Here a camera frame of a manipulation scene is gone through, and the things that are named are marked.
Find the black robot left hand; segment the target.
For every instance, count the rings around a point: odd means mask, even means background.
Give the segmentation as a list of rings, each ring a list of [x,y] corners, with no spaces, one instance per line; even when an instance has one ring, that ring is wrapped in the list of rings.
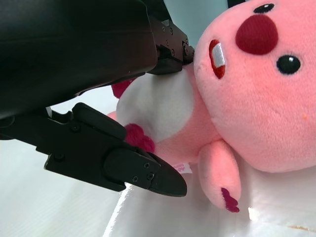
[[[183,197],[183,177],[126,143],[115,120],[84,103],[65,114],[51,106],[145,73],[179,72],[193,55],[161,0],[3,0],[0,137],[35,146],[51,172]]]

